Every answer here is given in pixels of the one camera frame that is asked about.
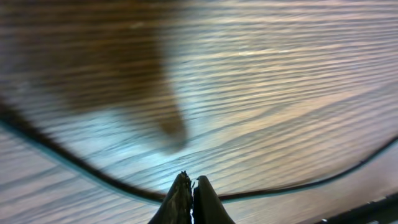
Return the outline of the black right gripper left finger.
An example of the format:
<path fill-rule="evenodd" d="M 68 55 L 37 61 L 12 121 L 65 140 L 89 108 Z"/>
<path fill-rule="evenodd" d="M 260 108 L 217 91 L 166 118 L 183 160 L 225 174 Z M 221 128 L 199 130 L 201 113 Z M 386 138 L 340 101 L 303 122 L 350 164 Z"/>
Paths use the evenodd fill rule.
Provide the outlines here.
<path fill-rule="evenodd" d="M 181 171 L 149 224 L 191 224 L 192 207 L 192 181 Z"/>

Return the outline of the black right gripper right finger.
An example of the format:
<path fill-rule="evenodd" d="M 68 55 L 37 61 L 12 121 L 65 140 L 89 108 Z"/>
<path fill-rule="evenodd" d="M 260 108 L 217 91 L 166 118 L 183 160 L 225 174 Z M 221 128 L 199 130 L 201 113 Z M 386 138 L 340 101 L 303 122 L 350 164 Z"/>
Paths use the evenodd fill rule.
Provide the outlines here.
<path fill-rule="evenodd" d="M 198 186 L 193 191 L 194 224 L 235 224 L 208 178 L 201 175 L 197 180 Z"/>

